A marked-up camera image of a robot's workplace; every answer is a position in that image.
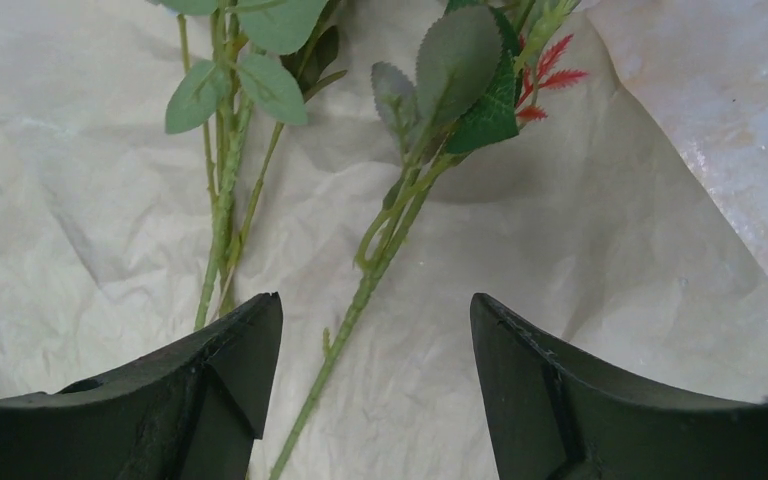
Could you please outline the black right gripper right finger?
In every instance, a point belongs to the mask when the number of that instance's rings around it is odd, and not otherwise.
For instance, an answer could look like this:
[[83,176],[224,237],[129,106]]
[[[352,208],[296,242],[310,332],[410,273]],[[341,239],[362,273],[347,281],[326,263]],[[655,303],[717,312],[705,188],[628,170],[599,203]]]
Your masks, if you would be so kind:
[[636,375],[484,293],[470,322],[500,479],[768,479],[768,402]]

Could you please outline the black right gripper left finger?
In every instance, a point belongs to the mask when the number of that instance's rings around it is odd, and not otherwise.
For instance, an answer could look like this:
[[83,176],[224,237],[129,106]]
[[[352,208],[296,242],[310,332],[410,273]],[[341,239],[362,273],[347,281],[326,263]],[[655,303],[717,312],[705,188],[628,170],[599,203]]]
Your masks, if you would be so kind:
[[0,399],[0,479],[241,479],[264,435],[280,297],[55,393]]

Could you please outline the orange paper bouquet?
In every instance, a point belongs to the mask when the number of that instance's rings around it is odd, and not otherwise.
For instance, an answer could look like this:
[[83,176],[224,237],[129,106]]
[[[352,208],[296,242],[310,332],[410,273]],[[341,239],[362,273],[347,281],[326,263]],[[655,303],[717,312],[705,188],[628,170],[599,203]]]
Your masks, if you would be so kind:
[[[370,89],[413,69],[438,1],[356,1],[344,77],[286,130],[236,294],[278,292],[263,479],[399,174]],[[547,118],[444,173],[351,335],[287,479],[493,479],[469,303],[680,388],[768,400],[768,1],[585,1]],[[0,1],[0,397],[56,391],[188,334],[211,241],[203,143],[163,131],[177,25],[144,1]]]

